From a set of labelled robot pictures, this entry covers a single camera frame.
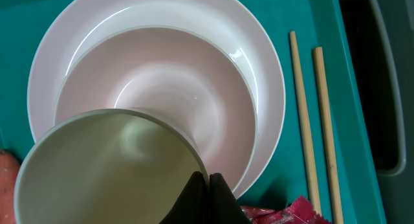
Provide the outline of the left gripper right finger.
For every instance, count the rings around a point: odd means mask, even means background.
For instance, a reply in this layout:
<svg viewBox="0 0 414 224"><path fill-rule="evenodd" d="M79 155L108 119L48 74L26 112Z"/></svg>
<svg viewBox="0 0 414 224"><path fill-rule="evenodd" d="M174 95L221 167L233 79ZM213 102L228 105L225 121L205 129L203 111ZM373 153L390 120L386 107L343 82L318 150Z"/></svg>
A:
<svg viewBox="0 0 414 224"><path fill-rule="evenodd" d="M220 173L210 175L208 223L251 224Z"/></svg>

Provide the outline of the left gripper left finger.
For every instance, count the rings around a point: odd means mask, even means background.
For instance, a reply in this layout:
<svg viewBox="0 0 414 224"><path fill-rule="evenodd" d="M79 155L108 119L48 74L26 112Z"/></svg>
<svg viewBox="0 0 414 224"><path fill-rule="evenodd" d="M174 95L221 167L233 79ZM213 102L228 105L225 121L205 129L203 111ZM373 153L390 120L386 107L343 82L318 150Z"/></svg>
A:
<svg viewBox="0 0 414 224"><path fill-rule="evenodd" d="M201 172L194 172L160 224L203 224L207 187Z"/></svg>

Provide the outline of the white cup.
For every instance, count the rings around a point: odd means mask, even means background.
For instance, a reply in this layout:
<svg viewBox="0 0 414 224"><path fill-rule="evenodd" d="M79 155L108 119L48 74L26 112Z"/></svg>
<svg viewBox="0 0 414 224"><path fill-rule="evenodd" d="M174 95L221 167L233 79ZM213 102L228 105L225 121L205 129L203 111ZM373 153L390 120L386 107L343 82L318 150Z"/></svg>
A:
<svg viewBox="0 0 414 224"><path fill-rule="evenodd" d="M159 223L194 173L195 143L151 109L97 109L57 124L23 160L18 223Z"/></svg>

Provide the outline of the pink bowl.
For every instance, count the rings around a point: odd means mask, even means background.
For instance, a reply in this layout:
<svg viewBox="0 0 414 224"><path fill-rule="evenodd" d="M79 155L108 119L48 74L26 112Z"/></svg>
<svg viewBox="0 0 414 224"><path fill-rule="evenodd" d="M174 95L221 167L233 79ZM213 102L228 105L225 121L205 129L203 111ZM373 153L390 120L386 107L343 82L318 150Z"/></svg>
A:
<svg viewBox="0 0 414 224"><path fill-rule="evenodd" d="M148 111L192 139L209 173L235 190L257 139L252 92L234 61L206 38L162 26L96 42L71 66L54 123L95 109Z"/></svg>

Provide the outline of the large pink plate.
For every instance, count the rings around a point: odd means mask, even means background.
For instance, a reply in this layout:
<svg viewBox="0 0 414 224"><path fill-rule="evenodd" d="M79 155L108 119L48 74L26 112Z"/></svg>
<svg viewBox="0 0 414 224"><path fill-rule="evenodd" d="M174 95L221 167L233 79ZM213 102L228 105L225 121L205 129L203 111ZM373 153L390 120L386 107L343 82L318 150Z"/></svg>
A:
<svg viewBox="0 0 414 224"><path fill-rule="evenodd" d="M251 88L259 142L240 197L259 179L279 142L286 109L283 71L262 25L238 0L74 0L51 24L30 69L27 111L34 140L54 124L58 91L73 63L95 43L133 27L166 25L200 34L239 66Z"/></svg>

